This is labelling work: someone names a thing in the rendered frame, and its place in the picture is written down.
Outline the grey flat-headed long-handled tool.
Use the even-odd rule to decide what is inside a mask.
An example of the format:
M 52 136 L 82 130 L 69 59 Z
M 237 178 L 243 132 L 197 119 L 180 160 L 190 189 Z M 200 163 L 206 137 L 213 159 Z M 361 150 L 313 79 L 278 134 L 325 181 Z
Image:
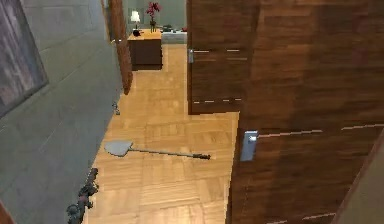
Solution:
M 141 153 L 152 153 L 152 154 L 190 157 L 190 158 L 203 159 L 203 160 L 210 160 L 211 159 L 211 156 L 209 154 L 168 152 L 168 151 L 159 151 L 159 150 L 150 150 L 150 149 L 137 149 L 137 148 L 133 147 L 132 141 L 124 141 L 124 140 L 108 141 L 104 144 L 104 149 L 109 154 L 111 154 L 113 156 L 117 156 L 117 157 L 124 157 L 129 152 L 141 152 Z

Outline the grey framed wall picture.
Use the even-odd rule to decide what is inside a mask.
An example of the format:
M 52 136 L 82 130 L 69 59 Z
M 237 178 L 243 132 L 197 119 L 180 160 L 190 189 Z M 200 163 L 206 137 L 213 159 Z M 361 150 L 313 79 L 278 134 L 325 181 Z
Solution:
M 47 83 L 20 0 L 0 0 L 0 119 Z

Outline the dark brown bedside cabinet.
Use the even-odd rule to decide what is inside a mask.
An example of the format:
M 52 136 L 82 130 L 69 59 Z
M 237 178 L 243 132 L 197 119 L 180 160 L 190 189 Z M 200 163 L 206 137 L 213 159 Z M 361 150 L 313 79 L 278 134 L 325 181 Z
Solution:
M 161 70 L 162 61 L 162 40 L 161 32 L 150 29 L 139 30 L 141 36 L 135 37 L 133 32 L 128 37 L 128 44 L 131 56 L 132 70 Z

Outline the dark brown wooden room door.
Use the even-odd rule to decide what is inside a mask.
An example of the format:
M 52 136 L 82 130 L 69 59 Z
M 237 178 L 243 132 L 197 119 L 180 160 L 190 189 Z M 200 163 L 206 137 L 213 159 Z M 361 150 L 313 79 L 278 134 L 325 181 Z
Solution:
M 330 224 L 384 128 L 384 0 L 254 0 L 228 224 Z
M 259 11 L 260 0 L 187 0 L 189 114 L 240 109 Z

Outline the dark lumpy object on floor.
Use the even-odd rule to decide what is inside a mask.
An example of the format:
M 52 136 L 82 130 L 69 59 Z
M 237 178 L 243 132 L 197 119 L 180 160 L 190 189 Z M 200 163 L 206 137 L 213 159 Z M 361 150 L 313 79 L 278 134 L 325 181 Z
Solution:
M 91 209 L 93 203 L 90 201 L 90 197 L 93 196 L 99 190 L 99 185 L 95 183 L 98 175 L 98 169 L 92 168 L 88 174 L 84 186 L 78 193 L 78 201 L 75 204 L 71 204 L 67 207 L 66 212 L 69 217 L 67 224 L 82 224 L 85 209 Z

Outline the pale bed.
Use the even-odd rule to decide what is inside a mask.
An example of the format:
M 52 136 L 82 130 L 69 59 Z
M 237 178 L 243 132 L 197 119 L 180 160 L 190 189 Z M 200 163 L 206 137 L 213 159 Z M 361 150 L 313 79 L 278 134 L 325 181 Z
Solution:
M 187 33 L 181 30 L 165 29 L 161 31 L 163 44 L 186 44 Z

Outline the white table lamp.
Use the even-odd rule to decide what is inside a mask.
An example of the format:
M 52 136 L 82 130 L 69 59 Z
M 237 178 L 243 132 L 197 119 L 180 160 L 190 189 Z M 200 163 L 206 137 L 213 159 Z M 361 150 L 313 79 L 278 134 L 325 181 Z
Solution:
M 130 20 L 135 23 L 135 29 L 138 29 L 138 24 L 140 23 L 139 12 L 133 10 L 132 13 L 131 13 Z

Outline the red flowers in vase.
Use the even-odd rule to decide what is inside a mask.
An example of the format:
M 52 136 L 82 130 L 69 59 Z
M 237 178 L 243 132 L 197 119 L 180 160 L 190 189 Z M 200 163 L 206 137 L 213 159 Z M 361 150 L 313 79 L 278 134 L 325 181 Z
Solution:
M 161 6 L 158 2 L 149 2 L 146 13 L 150 16 L 150 31 L 156 31 L 155 14 L 161 10 Z

